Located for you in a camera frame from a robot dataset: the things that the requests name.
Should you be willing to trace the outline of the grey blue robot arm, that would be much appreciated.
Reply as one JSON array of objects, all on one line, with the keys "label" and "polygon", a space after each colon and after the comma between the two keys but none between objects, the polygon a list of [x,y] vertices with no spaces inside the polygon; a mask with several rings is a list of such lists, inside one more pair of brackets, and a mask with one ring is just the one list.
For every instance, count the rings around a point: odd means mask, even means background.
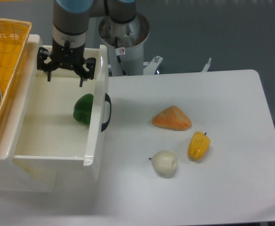
[{"label": "grey blue robot arm", "polygon": [[[92,0],[55,0],[53,14],[52,50],[40,47],[37,69],[51,80],[52,71],[61,68],[74,71],[80,82],[94,78],[96,59],[84,58],[86,36],[92,12]],[[113,45],[132,46],[137,40],[141,25],[134,0],[104,0],[103,12],[107,18],[106,33],[113,38]]]}]

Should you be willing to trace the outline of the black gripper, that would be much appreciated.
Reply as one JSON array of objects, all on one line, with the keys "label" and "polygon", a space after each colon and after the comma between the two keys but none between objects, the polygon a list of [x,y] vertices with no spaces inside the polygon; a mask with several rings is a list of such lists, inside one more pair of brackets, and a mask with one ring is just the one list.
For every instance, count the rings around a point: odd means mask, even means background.
[{"label": "black gripper", "polygon": [[47,81],[51,81],[51,73],[58,68],[67,70],[75,70],[80,77],[79,86],[83,86],[85,80],[93,80],[96,66],[96,58],[84,58],[85,44],[71,48],[69,40],[60,45],[53,40],[52,51],[48,51],[44,47],[39,47],[37,53],[37,70],[47,74]]}]

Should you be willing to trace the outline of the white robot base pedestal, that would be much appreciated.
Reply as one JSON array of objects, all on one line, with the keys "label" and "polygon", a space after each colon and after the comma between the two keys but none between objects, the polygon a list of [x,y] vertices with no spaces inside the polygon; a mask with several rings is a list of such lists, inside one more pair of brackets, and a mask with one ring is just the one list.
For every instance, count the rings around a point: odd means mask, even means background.
[{"label": "white robot base pedestal", "polygon": [[149,32],[149,22],[140,13],[125,24],[104,17],[99,25],[99,35],[108,50],[112,76],[153,75],[157,72],[163,61],[161,56],[144,62],[144,43]]}]

